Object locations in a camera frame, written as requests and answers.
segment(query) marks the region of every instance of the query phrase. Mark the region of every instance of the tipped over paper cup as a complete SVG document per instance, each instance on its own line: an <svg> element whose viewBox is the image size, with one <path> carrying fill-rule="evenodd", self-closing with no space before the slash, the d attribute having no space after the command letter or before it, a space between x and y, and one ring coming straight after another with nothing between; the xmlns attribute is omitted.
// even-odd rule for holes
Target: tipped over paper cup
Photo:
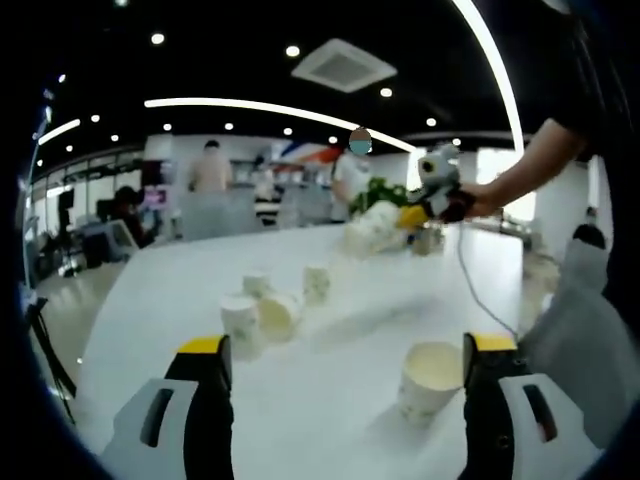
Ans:
<svg viewBox="0 0 640 480"><path fill-rule="evenodd" d="M288 293L270 293L258 301L260 328L272 342L291 340L301 319L298 299Z"/></svg>
<svg viewBox="0 0 640 480"><path fill-rule="evenodd" d="M425 427L462 387L462 350L444 342L411 347L402 368L398 405L411 424Z"/></svg>

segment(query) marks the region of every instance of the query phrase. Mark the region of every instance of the desk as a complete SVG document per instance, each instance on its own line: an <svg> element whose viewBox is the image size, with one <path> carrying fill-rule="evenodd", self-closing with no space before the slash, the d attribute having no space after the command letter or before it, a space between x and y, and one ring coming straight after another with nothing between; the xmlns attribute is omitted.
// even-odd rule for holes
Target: desk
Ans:
<svg viewBox="0 0 640 480"><path fill-rule="evenodd" d="M502 331L474 302L457 257L457 229L444 253L408 252L366 262L340 260L342 227L325 226L141 250L96 319L78 382L79 431L100 453L119 409L175 350L222 331L218 298L243 273L270 270L272 283L300 292L308 262L332 265L331 307L310 310L290 343L234 364L236 478L326 480L454 478L466 462L463 392L428 431L394 409L411 345L463 332ZM515 326L522 275L519 239L465 229L463 252L480 298Z"/></svg>

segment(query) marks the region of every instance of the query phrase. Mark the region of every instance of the cable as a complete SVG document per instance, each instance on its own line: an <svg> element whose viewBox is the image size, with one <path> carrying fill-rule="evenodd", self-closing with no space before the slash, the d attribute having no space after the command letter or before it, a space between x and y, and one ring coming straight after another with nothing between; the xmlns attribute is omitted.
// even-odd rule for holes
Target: cable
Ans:
<svg viewBox="0 0 640 480"><path fill-rule="evenodd" d="M49 343L49 345L51 345L51 337L49 336L49 330L47 329L47 324L44 321L44 317L42 316L42 313L38 312L37 314L37 322L40 325L40 328L47 340L47 342ZM60 400L62 400L62 405L64 406L64 409L67 412L67 415L69 416L69 419L71 420L71 423L73 425L76 424L76 420L75 418L73 418L73 415L71 414L71 408L69 407L69 402L67 401L66 395L65 395L65 388L62 386L62 382L60 380L60 378L58 377L58 375L56 374L56 372L54 371L53 368L51 368L51 365L49 364L49 370L51 371L51 376L53 377L53 383L55 384L56 389L58 390L58 393L60 394Z"/></svg>
<svg viewBox="0 0 640 480"><path fill-rule="evenodd" d="M498 323L502 328L504 328L505 330L507 330L512 336L515 342L518 341L518 333L511 328L509 325L507 325L504 321L500 320L500 318L498 318L498 316L493 313L483 302L482 300L480 300L480 297L478 296L478 293L476 292L475 287L473 286L473 282L471 280L471 275L469 275L469 270L467 269L466 264L464 263L464 257L462 255L462 233L465 230L465 225L464 222L459 223L459 230L460 233L458 234L458 245L457 245L457 253L458 253L458 261L460 262L460 267L462 268L462 272L464 273L465 279L467 281L467 285L469 286L469 291L471 292L471 296L473 297L473 299L475 300L475 302L478 304L478 306L484 310L484 312L489 315L496 323Z"/></svg>

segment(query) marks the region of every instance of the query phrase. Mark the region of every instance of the stacked paper cups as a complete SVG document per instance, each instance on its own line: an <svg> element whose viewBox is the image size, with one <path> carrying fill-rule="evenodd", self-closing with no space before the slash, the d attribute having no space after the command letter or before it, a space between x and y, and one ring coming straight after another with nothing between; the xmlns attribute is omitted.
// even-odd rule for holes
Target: stacked paper cups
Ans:
<svg viewBox="0 0 640 480"><path fill-rule="evenodd" d="M362 216L345 227L345 247L355 256L364 257L384 249L398 235L396 221L400 209L391 202L376 202Z"/></svg>

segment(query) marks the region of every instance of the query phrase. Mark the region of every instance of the chair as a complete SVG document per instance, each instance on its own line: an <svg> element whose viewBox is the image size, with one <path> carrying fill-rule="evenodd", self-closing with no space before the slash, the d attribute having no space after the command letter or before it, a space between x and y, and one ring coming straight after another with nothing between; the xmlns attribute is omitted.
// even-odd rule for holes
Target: chair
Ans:
<svg viewBox="0 0 640 480"><path fill-rule="evenodd" d="M228 213L232 234L257 233L263 225L256 215L253 190L237 189L227 192Z"/></svg>
<svg viewBox="0 0 640 480"><path fill-rule="evenodd" d="M302 193L300 187L288 187L282 195L280 210L276 217L276 225L279 230L297 228L300 226L300 205Z"/></svg>
<svg viewBox="0 0 640 480"><path fill-rule="evenodd" d="M91 224L83 227L82 235L83 252L87 256L87 247L96 250L96 258L107 262L119 262L128 260L138 250L138 244L133 239L131 232L122 220L111 220L107 223ZM92 237L103 237L101 240ZM106 242L107 253L104 253Z"/></svg>
<svg viewBox="0 0 640 480"><path fill-rule="evenodd" d="M180 210L186 241L255 233L263 228L252 190L187 194L180 201Z"/></svg>
<svg viewBox="0 0 640 480"><path fill-rule="evenodd" d="M299 211L304 225L326 222L331 208L331 196L320 185L310 185L300 192Z"/></svg>

